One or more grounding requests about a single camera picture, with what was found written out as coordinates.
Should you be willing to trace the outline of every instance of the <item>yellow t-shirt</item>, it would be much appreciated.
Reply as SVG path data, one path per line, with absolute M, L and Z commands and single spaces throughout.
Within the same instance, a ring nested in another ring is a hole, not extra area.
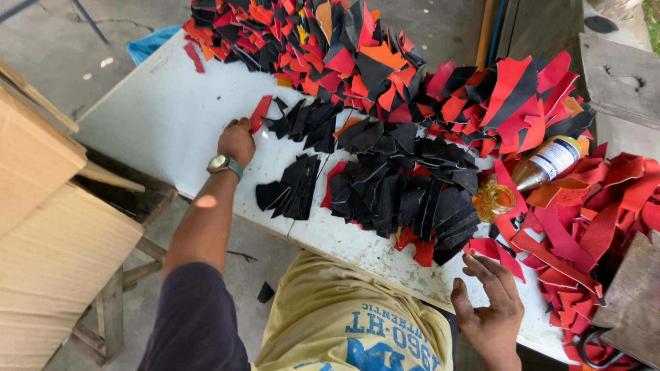
M 420 300 L 304 250 L 280 280 L 254 366 L 453 370 L 451 330 Z

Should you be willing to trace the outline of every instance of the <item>bottle label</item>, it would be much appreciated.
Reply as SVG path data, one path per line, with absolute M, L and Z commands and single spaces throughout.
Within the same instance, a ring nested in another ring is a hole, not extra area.
M 529 162 L 538 166 L 548 176 L 548 180 L 552 180 L 579 160 L 579 156 L 578 149 L 571 143 L 557 138 L 532 156 Z

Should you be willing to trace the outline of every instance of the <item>wristwatch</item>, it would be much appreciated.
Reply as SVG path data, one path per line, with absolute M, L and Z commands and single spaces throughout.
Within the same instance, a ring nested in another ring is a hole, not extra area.
M 231 170 L 234 173 L 236 173 L 239 182 L 241 178 L 243 178 L 243 169 L 241 168 L 241 166 L 236 161 L 234 161 L 233 158 L 226 156 L 224 154 L 219 154 L 213 157 L 211 161 L 209 161 L 209 165 L 207 166 L 207 171 L 210 172 L 211 174 L 222 172 L 225 170 Z

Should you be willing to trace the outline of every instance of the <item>blue plastic bag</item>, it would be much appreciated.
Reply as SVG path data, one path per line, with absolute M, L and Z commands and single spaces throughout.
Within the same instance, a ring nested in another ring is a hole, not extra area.
M 140 65 L 180 29 L 181 25 L 161 28 L 151 35 L 135 40 L 134 42 L 129 42 L 126 45 L 126 50 L 131 56 L 131 59 L 133 59 L 133 62 L 135 62 L 135 65 Z

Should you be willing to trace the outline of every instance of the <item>watch strap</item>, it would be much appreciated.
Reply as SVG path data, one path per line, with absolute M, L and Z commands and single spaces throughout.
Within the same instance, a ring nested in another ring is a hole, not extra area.
M 243 178 L 243 168 L 238 164 L 238 162 L 230 159 L 229 163 L 227 164 L 227 169 L 233 171 L 238 176 L 238 181 L 241 181 L 241 178 Z

